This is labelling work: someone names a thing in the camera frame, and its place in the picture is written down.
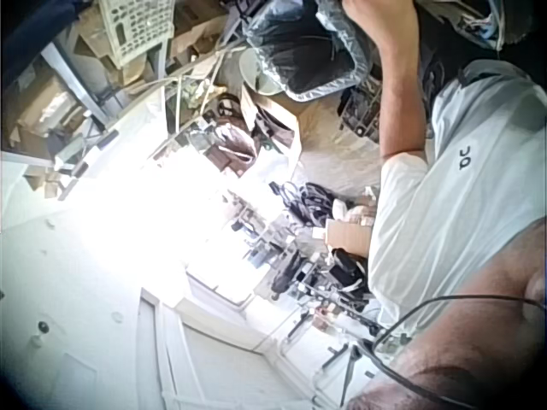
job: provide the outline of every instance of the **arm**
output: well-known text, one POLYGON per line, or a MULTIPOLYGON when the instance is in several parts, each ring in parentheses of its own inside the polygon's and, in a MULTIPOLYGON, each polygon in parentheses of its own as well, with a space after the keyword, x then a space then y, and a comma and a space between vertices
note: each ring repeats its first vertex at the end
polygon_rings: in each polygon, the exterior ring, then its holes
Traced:
POLYGON ((344 9, 379 49, 384 78, 379 122, 382 160, 403 152, 425 159, 418 20, 412 0, 344 0, 344 9))

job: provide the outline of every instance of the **black trash bag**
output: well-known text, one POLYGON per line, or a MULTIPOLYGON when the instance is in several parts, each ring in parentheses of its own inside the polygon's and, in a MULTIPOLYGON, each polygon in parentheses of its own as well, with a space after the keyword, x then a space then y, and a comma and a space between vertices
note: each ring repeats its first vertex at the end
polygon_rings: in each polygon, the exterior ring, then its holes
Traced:
POLYGON ((369 72, 368 40, 336 0, 273 0, 245 34, 264 73, 296 101, 356 85, 369 72))

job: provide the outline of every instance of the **white t-shirt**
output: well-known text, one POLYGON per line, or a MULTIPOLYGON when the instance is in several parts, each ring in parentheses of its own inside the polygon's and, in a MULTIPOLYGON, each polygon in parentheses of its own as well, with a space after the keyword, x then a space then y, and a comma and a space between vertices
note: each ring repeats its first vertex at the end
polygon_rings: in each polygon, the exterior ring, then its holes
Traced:
MULTIPOLYGON (((441 146, 435 163, 400 154, 382 167, 368 263, 383 326, 425 300, 457 292, 545 216, 544 91, 503 75, 451 87, 433 113, 441 146)), ((438 313, 423 311, 396 333, 420 331, 438 313)))

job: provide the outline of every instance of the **plastic crate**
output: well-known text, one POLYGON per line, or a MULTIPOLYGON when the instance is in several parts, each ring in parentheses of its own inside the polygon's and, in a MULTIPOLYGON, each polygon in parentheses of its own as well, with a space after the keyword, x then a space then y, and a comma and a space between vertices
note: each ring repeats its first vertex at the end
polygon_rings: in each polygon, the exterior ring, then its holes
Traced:
POLYGON ((174 3, 174 0, 100 0, 118 68, 174 35, 174 3))

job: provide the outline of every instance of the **hand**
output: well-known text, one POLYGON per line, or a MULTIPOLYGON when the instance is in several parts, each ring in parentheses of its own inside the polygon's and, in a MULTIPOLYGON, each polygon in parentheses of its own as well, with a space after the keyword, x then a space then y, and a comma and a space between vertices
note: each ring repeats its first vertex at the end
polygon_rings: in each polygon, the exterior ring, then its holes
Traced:
POLYGON ((412 0, 343 0, 342 5, 380 53, 417 46, 418 19, 412 0))

